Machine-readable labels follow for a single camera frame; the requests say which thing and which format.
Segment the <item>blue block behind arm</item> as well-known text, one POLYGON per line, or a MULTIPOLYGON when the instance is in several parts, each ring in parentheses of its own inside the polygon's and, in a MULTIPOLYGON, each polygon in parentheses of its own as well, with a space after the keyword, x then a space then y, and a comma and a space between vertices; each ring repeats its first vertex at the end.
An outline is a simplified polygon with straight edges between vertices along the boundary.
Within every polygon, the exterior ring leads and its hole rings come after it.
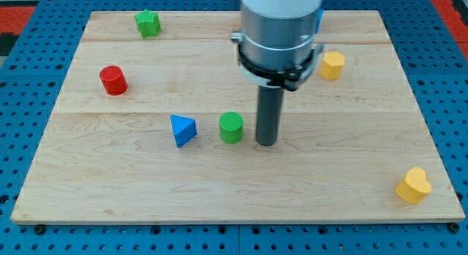
POLYGON ((318 9, 317 11, 317 20, 316 20, 316 27, 315 27, 315 33, 317 34, 318 31, 320 30, 320 24, 322 20, 322 16, 324 13, 324 9, 318 9))

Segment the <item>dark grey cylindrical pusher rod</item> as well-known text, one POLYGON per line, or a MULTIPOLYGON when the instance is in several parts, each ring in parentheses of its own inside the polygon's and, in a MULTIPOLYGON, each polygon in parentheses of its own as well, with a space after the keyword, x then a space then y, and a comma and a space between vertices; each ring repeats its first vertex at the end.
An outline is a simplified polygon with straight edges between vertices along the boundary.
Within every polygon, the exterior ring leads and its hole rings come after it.
POLYGON ((258 87, 255 139, 262 146, 271 146, 277 141, 283 93, 282 88, 258 87))

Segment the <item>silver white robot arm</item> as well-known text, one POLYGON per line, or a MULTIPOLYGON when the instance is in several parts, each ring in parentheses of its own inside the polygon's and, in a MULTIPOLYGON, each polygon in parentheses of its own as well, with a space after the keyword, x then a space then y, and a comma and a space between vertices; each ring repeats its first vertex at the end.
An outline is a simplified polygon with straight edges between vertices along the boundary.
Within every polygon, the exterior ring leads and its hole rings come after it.
POLYGON ((285 91, 297 91, 314 71, 322 45, 314 45, 322 0, 241 0, 238 46, 242 73, 257 84, 255 139, 276 143, 285 91))

